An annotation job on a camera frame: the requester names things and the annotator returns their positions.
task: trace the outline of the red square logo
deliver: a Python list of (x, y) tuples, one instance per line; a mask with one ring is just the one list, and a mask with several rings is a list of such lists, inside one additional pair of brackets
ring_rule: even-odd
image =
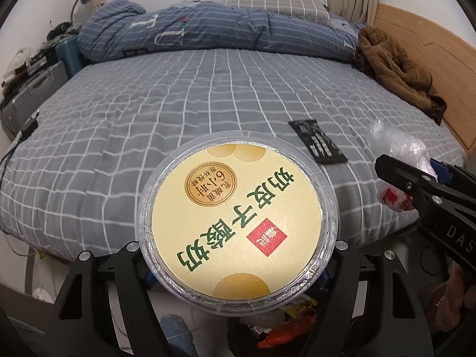
[(271, 253), (287, 238), (270, 220), (264, 219), (260, 225), (253, 229), (247, 236), (263, 254), (270, 256)]

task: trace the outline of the gold circle badge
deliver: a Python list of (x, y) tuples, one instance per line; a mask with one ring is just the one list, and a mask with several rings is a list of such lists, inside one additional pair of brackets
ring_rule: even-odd
[(237, 188), (235, 172), (221, 162), (205, 162), (192, 169), (185, 180), (185, 193), (201, 206), (216, 206), (233, 196)]

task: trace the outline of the plastic bag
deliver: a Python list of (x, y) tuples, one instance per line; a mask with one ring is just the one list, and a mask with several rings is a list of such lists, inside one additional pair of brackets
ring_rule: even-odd
[[(421, 139), (396, 129), (380, 120), (368, 127), (368, 146), (375, 157), (387, 154), (436, 177), (430, 164), (430, 153)], [(411, 211), (412, 197), (389, 183), (378, 180), (378, 201), (396, 212)]]

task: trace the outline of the gray checkered pillow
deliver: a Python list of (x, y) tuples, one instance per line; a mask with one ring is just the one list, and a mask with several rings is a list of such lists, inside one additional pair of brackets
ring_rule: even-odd
[(227, 0), (229, 7), (259, 8), (327, 25), (329, 13), (322, 0)]

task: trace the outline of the round container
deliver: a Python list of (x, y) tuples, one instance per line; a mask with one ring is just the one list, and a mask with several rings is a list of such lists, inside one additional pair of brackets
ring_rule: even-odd
[(136, 236), (176, 297), (245, 316), (303, 293), (325, 269), (339, 226), (335, 193), (297, 148), (254, 132), (197, 138), (147, 181)]

